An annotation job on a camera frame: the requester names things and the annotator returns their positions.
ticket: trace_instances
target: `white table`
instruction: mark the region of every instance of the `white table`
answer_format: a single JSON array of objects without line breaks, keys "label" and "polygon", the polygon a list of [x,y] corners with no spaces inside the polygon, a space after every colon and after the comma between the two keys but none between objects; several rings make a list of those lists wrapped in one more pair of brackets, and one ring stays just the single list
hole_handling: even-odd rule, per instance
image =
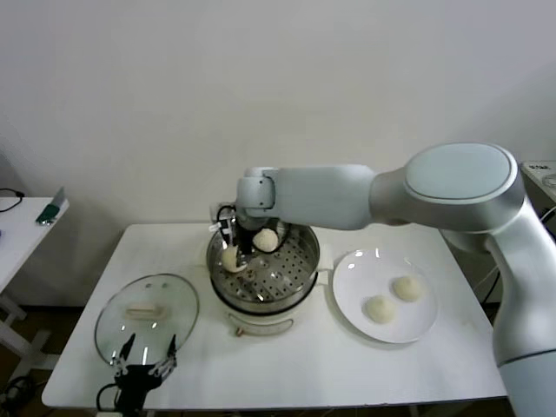
[{"label": "white table", "polygon": [[556,203],[556,188],[548,187],[543,183],[543,179],[547,175],[551,175],[553,178],[553,175],[556,174],[556,161],[524,161],[520,167],[521,172]]},{"label": "white table", "polygon": [[162,272],[187,277],[201,310],[178,351],[177,369],[149,393],[146,409],[356,407],[506,395],[491,352],[492,328],[438,231],[414,225],[315,231],[335,259],[380,245],[396,247],[423,268],[440,300],[429,333],[407,345],[368,339],[342,317],[328,285],[317,285],[303,302],[303,320],[286,333],[234,337],[203,265],[208,224],[134,225],[90,297],[43,402],[95,406],[96,392],[113,379],[95,349],[96,318],[125,284]]},{"label": "white table", "polygon": [[[17,202],[16,197],[0,198],[0,207],[7,208]],[[56,223],[41,226],[35,219],[52,201],[51,198],[25,197],[10,211],[0,213],[0,293],[4,291],[16,272],[27,261],[38,244],[52,230]],[[69,204],[66,201],[58,213],[60,218]],[[24,311],[7,296],[0,296],[0,307],[10,315],[0,322],[0,343],[22,358],[11,378],[27,374],[32,368],[52,369],[58,355],[43,354],[41,349],[48,340],[50,332],[39,330],[32,342],[26,341],[11,327],[15,319],[25,318]]]}]

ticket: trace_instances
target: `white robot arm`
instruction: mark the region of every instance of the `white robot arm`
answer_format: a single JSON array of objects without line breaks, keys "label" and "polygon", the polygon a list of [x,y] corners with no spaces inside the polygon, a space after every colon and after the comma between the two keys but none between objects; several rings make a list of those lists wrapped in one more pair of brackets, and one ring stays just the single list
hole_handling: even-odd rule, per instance
[{"label": "white robot arm", "polygon": [[514,411],[556,414],[556,246],[505,149],[440,145],[382,174],[361,165],[248,169],[235,206],[244,228],[270,217],[345,230],[414,222],[460,248],[490,252],[504,283],[494,357]]}]

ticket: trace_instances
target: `black cable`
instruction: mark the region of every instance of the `black cable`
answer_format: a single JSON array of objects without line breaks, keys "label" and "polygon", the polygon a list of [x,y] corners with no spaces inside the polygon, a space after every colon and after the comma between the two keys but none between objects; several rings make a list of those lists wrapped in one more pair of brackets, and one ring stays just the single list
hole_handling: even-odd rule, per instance
[{"label": "black cable", "polygon": [[11,380],[3,390],[3,401],[0,409],[9,414],[15,413],[35,396],[36,386],[31,377],[19,376]]},{"label": "black cable", "polygon": [[546,224],[550,219],[552,219],[556,215],[556,206],[546,209],[543,215],[540,215],[540,221],[542,224]]},{"label": "black cable", "polygon": [[488,297],[491,296],[491,294],[493,293],[494,289],[496,288],[496,284],[498,284],[498,280],[500,279],[500,271],[498,271],[498,274],[496,274],[496,278],[494,279],[494,283],[493,285],[490,287],[490,289],[488,290],[488,293],[486,294],[485,299],[483,300],[483,302],[481,304],[484,304],[487,302]]},{"label": "black cable", "polygon": [[12,210],[16,205],[21,204],[21,202],[23,201],[23,198],[25,197],[25,193],[22,193],[21,191],[17,191],[16,189],[0,189],[0,191],[12,192],[16,195],[17,198],[19,198],[19,201],[17,203],[15,203],[13,206],[10,206],[8,208],[0,209],[0,213],[5,213],[6,211]]},{"label": "black cable", "polygon": [[112,388],[112,387],[117,387],[117,384],[115,382],[112,382],[110,384],[106,384],[104,387],[102,387],[101,389],[98,390],[98,393],[96,393],[96,409],[98,411],[106,411],[101,407],[101,395],[108,388]]},{"label": "black cable", "polygon": [[216,212],[216,222],[218,223],[218,230],[220,231],[220,235],[222,236],[222,240],[226,242],[226,235],[224,234],[223,230],[222,230],[222,224],[220,223],[220,214],[222,213],[222,211],[224,209],[227,210],[235,210],[235,206],[231,206],[229,204],[225,204],[223,206],[221,206],[218,211]]},{"label": "black cable", "polygon": [[486,317],[492,323],[492,322],[494,322],[494,319],[496,319],[496,314],[497,313],[498,313],[498,310],[494,310],[491,314],[487,314]]},{"label": "black cable", "polygon": [[114,409],[116,409],[116,403],[118,402],[118,399],[120,398],[120,390],[116,390],[116,394],[114,395]]}]

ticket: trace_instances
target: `steamed bun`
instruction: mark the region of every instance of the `steamed bun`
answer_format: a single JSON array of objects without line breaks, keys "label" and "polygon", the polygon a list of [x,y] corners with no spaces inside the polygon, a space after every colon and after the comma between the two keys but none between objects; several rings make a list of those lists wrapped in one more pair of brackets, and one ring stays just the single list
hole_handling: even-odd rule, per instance
[{"label": "steamed bun", "polygon": [[232,274],[241,272],[247,267],[247,263],[243,263],[239,267],[235,265],[237,249],[237,246],[230,245],[222,251],[222,267]]},{"label": "steamed bun", "polygon": [[270,228],[264,228],[253,238],[253,244],[263,252],[272,252],[278,248],[278,235]]},{"label": "steamed bun", "polygon": [[396,305],[384,295],[376,295],[365,303],[365,310],[372,321],[385,324],[396,317]]},{"label": "steamed bun", "polygon": [[424,288],[414,276],[402,276],[394,281],[395,294],[403,301],[414,302],[419,300],[424,293]]}]

